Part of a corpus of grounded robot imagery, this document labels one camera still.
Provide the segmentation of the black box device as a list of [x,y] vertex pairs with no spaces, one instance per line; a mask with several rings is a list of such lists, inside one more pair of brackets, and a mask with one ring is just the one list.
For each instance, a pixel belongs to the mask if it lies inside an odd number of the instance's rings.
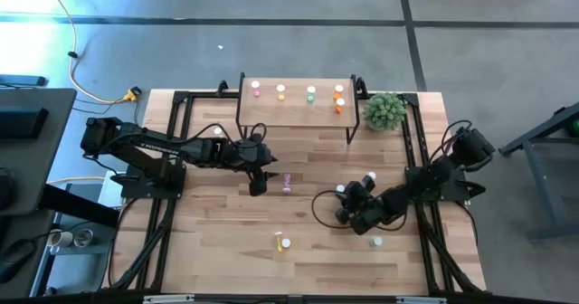
[[0,139],[38,138],[48,115],[44,107],[0,107]]

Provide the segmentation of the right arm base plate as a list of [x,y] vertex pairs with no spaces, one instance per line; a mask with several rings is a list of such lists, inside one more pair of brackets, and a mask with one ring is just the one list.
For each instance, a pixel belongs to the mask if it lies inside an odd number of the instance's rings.
[[484,185],[468,181],[464,172],[448,161],[407,167],[404,174],[406,183],[413,188],[411,198],[423,204],[469,201],[487,190]]

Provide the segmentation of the grey metal stand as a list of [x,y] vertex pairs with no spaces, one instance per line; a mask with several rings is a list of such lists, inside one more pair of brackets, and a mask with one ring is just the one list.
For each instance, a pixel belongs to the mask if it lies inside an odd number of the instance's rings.
[[546,209],[549,225],[530,232],[527,238],[531,242],[579,235],[579,223],[567,222],[564,201],[560,196],[550,193],[545,171],[534,152],[535,144],[579,144],[579,137],[551,138],[552,134],[577,120],[579,120],[579,102],[558,109],[551,118],[514,138],[498,150],[503,157],[508,157],[518,150],[524,151],[537,191],[541,196],[542,205]]

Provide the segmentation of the black desk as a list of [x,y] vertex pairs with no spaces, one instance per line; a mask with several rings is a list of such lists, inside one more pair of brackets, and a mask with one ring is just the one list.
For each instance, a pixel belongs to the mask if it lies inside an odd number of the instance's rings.
[[0,109],[48,111],[37,138],[3,138],[7,126],[0,119],[0,167],[9,170],[14,188],[14,200],[0,216],[28,214],[37,208],[76,95],[74,89],[0,90]]

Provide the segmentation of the wooden shelf black metal frame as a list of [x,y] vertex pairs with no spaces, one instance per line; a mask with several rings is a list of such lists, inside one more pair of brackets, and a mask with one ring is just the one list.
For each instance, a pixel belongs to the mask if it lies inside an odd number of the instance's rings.
[[[261,95],[254,97],[251,82],[260,83]],[[276,87],[283,84],[285,100],[278,100]],[[341,114],[335,112],[336,85],[342,85],[345,100]],[[316,88],[316,97],[307,101],[307,87]],[[235,123],[241,133],[259,123],[272,128],[343,128],[350,144],[360,124],[356,76],[341,79],[248,78],[240,76]]]

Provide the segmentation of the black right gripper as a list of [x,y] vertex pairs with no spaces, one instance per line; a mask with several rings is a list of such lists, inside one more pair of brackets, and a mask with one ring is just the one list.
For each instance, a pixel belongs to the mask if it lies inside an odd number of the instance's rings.
[[366,174],[361,181],[350,181],[344,187],[343,193],[335,190],[341,204],[335,217],[341,224],[349,223],[356,234],[363,235],[382,221],[379,201],[371,195],[375,181]]

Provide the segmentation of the silver metal bracket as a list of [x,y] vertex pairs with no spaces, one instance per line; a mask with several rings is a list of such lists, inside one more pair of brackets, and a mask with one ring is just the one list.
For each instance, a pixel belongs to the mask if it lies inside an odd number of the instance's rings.
[[396,304],[448,304],[445,298],[435,297],[396,297]]
[[145,296],[142,304],[189,304],[195,302],[194,295],[171,294],[171,295],[155,295]]

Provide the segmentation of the potted green succulent plant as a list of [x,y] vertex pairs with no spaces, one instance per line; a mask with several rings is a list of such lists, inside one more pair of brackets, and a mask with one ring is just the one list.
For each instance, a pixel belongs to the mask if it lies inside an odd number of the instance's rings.
[[372,96],[364,106],[363,118],[370,129],[396,130],[406,117],[405,101],[392,92]]

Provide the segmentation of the black diagonal desk beam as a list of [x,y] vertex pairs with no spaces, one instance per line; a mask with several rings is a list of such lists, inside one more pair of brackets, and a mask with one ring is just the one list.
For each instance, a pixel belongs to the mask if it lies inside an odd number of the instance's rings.
[[119,220],[117,210],[53,185],[44,187],[38,208],[53,210],[108,227],[116,227]]

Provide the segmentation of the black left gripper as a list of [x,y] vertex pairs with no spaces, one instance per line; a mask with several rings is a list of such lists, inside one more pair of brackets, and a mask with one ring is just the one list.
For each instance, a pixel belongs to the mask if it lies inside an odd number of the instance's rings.
[[234,143],[242,160],[242,170],[250,178],[249,191],[251,196],[267,192],[267,182],[279,173],[267,172],[262,169],[270,163],[277,162],[271,149],[263,143],[264,136],[253,133],[249,138],[240,139]]

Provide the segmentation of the white box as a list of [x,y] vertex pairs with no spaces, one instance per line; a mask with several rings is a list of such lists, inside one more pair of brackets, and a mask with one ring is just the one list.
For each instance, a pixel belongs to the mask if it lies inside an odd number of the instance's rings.
[[108,171],[104,176],[98,203],[111,208],[120,208],[126,200],[121,196],[122,185],[112,180],[114,175],[113,171]]

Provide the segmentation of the black flat device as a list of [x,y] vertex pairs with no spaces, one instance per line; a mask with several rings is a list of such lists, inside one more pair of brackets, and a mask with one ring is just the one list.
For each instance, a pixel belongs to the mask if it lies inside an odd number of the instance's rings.
[[37,75],[0,74],[0,84],[14,86],[44,87],[47,79]]

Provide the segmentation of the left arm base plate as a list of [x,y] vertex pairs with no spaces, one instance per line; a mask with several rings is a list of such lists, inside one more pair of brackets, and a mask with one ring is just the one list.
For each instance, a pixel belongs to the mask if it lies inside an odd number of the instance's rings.
[[123,198],[177,199],[184,190],[186,167],[160,160],[160,167],[152,171],[129,166],[126,173],[110,179],[122,186]]

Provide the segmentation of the paper cup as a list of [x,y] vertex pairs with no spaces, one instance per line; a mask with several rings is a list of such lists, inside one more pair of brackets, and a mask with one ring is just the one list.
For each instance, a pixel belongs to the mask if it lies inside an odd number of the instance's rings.
[[47,238],[47,245],[50,247],[68,247],[73,242],[73,234],[70,231],[53,229]]

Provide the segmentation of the shiny metal cup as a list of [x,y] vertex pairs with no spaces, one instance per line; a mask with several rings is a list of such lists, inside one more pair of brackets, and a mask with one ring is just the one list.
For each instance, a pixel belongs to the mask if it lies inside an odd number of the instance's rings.
[[77,231],[73,237],[73,243],[78,248],[84,248],[92,244],[94,233],[91,229],[82,229]]

